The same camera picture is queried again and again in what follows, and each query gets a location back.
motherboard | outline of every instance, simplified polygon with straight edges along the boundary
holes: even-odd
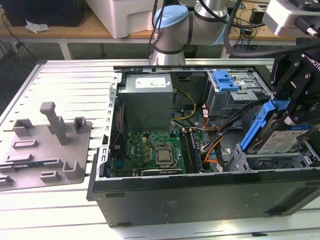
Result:
[[[200,131],[129,132],[126,157],[113,161],[113,172],[115,177],[198,173],[204,144]]]

blue latch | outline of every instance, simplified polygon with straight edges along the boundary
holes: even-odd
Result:
[[[239,87],[235,85],[232,76],[225,70],[213,71],[213,78],[220,91],[238,91]]]
[[[240,143],[240,147],[244,152],[247,151],[247,147],[249,146],[251,141],[257,136],[260,130],[263,129],[267,124],[268,115],[274,111],[279,112],[279,111],[285,110],[289,105],[289,103],[290,103],[289,100],[273,101],[269,99],[269,101],[262,106],[260,113],[258,114],[255,121],[251,125],[249,131],[246,133],[246,135],[244,136],[244,138]]]

black computer case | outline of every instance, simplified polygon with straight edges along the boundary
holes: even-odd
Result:
[[[77,27],[85,15],[85,0],[1,0],[12,26],[35,24]]]

ram slot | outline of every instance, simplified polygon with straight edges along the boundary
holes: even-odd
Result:
[[[181,153],[183,156],[183,162],[185,167],[186,174],[192,174],[193,172],[193,165],[192,165],[192,155],[190,154],[189,147],[188,147],[188,133],[180,132],[180,144],[181,144]]]
[[[187,132],[185,134],[185,136],[186,136],[186,140],[187,140],[188,152],[190,155],[190,163],[192,166],[192,172],[199,173],[197,161],[195,158],[195,151],[197,151],[197,146],[196,146],[196,143],[193,141],[192,132],[190,132],[190,131]]]
[[[197,143],[196,143],[196,140],[195,140],[195,135],[194,135],[194,133],[192,131],[190,132],[190,135],[191,135],[191,140],[192,140],[192,153],[193,153],[193,156],[194,156],[196,167],[198,169],[198,173],[200,173],[201,169],[202,169],[202,164],[201,164],[201,159],[200,159],[199,152],[198,152],[198,149],[197,149]]]

power supply label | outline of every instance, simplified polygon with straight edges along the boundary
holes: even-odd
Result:
[[[310,128],[311,126],[291,126],[286,131],[274,131],[258,154],[286,153],[297,142],[297,137],[305,134]]]
[[[164,77],[139,77],[135,80],[136,89],[165,88],[166,86]]]

